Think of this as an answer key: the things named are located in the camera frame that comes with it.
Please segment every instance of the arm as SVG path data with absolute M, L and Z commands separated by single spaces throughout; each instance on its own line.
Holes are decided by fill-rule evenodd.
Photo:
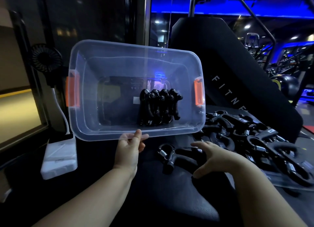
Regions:
M 207 155 L 207 162 L 193 177 L 200 178 L 212 171 L 228 172 L 233 176 L 246 227 L 306 226 L 265 174 L 249 160 L 211 142 L 191 145 L 201 148 Z
M 113 169 L 34 226 L 109 226 L 125 201 L 136 174 L 139 152 L 145 147 L 141 141 L 147 138 L 141 130 L 122 136 Z

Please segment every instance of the white cable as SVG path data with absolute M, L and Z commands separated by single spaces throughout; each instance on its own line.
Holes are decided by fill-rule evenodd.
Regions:
M 63 111 L 62 111 L 62 109 L 61 109 L 59 103 L 58 103 L 55 89 L 52 88 L 51 90 L 52 90 L 52 94 L 53 94 L 53 98 L 54 98 L 54 100 L 55 100 L 55 103 L 56 103 L 56 105 L 57 105 L 59 111 L 61 112 L 62 117 L 63 117 L 64 122 L 65 122 L 65 126 L 67 127 L 67 132 L 66 132 L 65 134 L 70 134 L 69 123 L 68 123 L 68 120 L 67 120 L 67 118 L 65 117 L 65 114 L 63 113 Z

